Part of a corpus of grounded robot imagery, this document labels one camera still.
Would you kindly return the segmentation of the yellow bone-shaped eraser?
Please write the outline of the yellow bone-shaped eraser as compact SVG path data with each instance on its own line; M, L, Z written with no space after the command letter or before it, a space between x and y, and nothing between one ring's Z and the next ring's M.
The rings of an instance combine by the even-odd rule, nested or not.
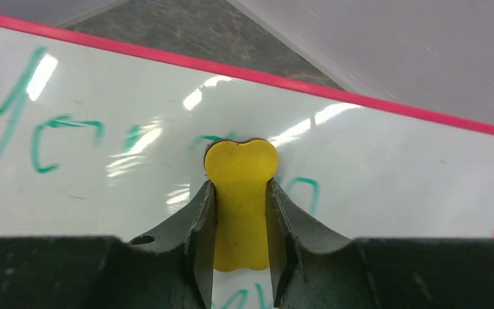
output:
M260 138L222 139L206 150L204 168L216 193L216 271L268 268L266 187L278 164L277 149Z

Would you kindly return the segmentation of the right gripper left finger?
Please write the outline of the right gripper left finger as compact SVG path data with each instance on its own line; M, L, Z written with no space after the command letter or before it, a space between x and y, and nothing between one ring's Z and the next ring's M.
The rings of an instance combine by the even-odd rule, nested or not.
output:
M203 183L179 211L128 243L145 252L132 272L137 308L210 308L216 193Z

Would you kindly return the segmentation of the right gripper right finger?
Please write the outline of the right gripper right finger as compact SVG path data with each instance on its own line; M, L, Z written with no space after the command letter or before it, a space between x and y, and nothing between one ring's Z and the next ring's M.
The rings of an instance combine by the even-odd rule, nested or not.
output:
M329 308L343 296L342 257L351 241L296 205L275 180L266 186L273 305Z

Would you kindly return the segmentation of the pink framed whiteboard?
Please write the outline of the pink framed whiteboard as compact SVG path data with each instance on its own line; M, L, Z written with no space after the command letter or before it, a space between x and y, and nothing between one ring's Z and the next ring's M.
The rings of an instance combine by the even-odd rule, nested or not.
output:
M0 308L137 308L130 240L254 138L351 241L329 308L494 308L494 126L2 15ZM276 308L270 264L213 275L210 308Z

